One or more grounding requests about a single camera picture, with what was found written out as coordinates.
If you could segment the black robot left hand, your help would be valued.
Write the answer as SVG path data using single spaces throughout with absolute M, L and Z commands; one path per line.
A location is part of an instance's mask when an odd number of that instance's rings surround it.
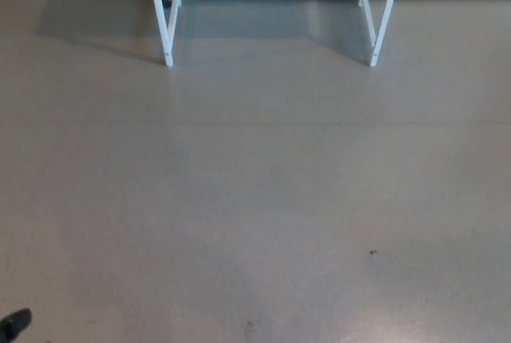
M 32 322 L 32 312 L 29 308 L 17 310 L 1 320 L 1 343 L 14 342 Z

